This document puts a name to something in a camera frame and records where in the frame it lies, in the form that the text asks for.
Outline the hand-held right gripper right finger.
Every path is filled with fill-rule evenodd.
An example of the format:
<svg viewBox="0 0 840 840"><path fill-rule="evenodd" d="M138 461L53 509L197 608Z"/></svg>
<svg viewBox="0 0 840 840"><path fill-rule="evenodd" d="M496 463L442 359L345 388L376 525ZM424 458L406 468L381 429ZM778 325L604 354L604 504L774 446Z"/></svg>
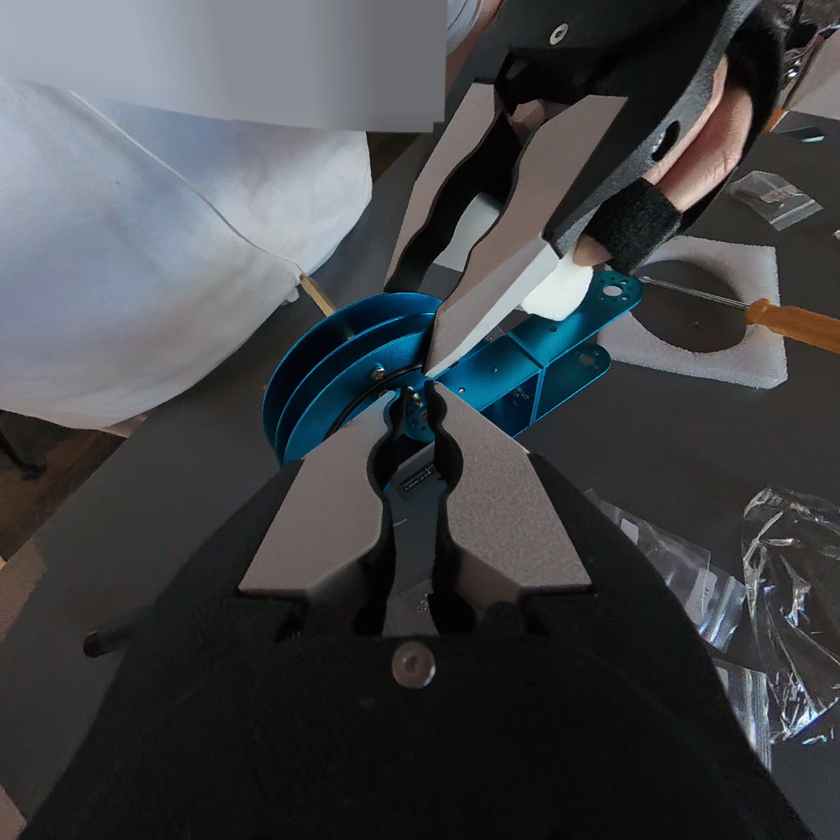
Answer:
<svg viewBox="0 0 840 840"><path fill-rule="evenodd" d="M425 385L444 480L428 604L441 634L469 634L497 604L587 593L592 579L530 453L450 391Z"/></svg>

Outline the dark grey desk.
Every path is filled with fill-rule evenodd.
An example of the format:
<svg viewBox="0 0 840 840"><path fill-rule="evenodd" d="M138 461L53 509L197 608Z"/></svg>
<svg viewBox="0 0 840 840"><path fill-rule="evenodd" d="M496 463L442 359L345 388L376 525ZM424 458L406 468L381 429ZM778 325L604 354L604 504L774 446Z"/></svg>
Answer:
<svg viewBox="0 0 840 840"><path fill-rule="evenodd" d="M719 199L690 234L776 248L785 305L838 318L838 121L820 143L764 135L747 172L782 175L824 209L776 232ZM374 185L318 282L340 306L382 288L428 139ZM263 389L318 320L280 307L191 390L162 405L2 568L2 788L29 816L67 765L119 656L87 659L86 634L152 602L205 538L277 472L260 422ZM603 378L520 440L581 490L706 548L741 571L740 523L762 488L838 505L838 356L787 343L789 378L763 391L614 361ZM838 742L773 751L773 772L819 838L838 838Z"/></svg>

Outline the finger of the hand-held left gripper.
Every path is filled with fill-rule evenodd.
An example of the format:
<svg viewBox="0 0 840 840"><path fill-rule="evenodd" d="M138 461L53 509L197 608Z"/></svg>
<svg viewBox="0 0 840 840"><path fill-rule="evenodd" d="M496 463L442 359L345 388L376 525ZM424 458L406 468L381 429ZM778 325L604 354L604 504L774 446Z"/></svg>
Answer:
<svg viewBox="0 0 840 840"><path fill-rule="evenodd" d="M457 288L437 310L427 378L457 362L560 262L543 231L625 102L583 98L532 135L505 208L471 249Z"/></svg>
<svg viewBox="0 0 840 840"><path fill-rule="evenodd" d="M450 244L480 193L510 202L524 141L491 81L475 81L451 115L408 200L384 293L418 292L428 268Z"/></svg>

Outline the small clear plastic bag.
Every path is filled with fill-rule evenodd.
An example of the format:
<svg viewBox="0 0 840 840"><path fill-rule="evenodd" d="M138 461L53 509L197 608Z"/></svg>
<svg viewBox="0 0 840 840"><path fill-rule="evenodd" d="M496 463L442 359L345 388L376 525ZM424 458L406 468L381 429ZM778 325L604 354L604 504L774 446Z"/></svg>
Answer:
<svg viewBox="0 0 840 840"><path fill-rule="evenodd" d="M777 232L823 210L823 205L799 187L766 171L751 171L729 183L724 193L752 209Z"/></svg>

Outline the crumpled clear plastic bag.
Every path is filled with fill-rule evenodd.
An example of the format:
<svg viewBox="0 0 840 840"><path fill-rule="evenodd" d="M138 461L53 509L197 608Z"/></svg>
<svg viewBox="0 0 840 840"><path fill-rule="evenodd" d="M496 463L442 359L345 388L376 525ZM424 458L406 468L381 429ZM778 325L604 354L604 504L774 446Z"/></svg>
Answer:
<svg viewBox="0 0 840 840"><path fill-rule="evenodd" d="M766 487L744 509L741 551L772 741L790 741L838 706L838 506Z"/></svg>

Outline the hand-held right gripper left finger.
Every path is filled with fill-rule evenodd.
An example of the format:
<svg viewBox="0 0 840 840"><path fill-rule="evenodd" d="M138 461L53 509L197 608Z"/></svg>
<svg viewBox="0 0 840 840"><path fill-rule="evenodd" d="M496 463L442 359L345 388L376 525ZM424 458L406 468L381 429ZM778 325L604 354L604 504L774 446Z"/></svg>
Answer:
<svg viewBox="0 0 840 840"><path fill-rule="evenodd" d="M328 607L382 633L396 570L385 488L396 471L396 394L385 392L308 453L238 591Z"/></svg>

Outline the white foam sheet with hole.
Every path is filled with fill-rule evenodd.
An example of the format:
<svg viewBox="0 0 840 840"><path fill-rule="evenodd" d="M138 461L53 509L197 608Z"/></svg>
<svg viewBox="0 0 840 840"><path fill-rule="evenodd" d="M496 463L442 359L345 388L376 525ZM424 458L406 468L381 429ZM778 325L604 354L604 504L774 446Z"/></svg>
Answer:
<svg viewBox="0 0 840 840"><path fill-rule="evenodd" d="M778 264L771 246L681 235L654 252L653 262L663 261L709 270L743 302L761 298L773 305L781 302ZM788 378L784 341L766 328L748 326L744 338L725 350L695 352L654 336L635 319L640 309L626 312L598 334L597 342L614 361L765 390Z"/></svg>

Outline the person's left hand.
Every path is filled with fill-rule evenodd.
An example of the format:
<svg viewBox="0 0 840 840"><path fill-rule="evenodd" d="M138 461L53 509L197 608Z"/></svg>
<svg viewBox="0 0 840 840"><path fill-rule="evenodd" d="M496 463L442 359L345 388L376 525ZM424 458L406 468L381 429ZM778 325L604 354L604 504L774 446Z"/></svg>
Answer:
<svg viewBox="0 0 840 840"><path fill-rule="evenodd" d="M709 101L687 136L633 184L604 202L572 255L581 267L639 267L727 180L753 128L753 99L734 55L721 59Z"/></svg>

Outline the blue toy robot arm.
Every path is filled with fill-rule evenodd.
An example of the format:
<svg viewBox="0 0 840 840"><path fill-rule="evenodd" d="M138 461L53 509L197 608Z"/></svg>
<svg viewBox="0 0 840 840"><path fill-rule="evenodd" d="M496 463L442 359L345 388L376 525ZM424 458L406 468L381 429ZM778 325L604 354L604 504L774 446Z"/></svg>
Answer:
<svg viewBox="0 0 840 840"><path fill-rule="evenodd" d="M266 437L287 465L393 392L397 471L434 444L425 385L439 382L515 439L606 372L610 357L594 336L642 296L640 280L600 272L565 319L529 315L506 332L499 322L433 379L424 365L441 300L419 292L366 297L321 320L279 363L262 405ZM422 404L406 400L407 386Z"/></svg>

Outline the orange-handled screwdriver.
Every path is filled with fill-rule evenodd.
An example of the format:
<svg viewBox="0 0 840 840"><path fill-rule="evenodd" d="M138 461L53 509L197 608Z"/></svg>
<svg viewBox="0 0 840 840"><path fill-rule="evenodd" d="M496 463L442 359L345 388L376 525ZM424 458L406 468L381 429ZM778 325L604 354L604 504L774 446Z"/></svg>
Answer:
<svg viewBox="0 0 840 840"><path fill-rule="evenodd" d="M749 326L763 327L774 334L795 342L839 354L839 320L802 308L774 305L762 298L752 303L722 297L707 291L682 287L675 283L642 276L644 284L717 303L742 312Z"/></svg>

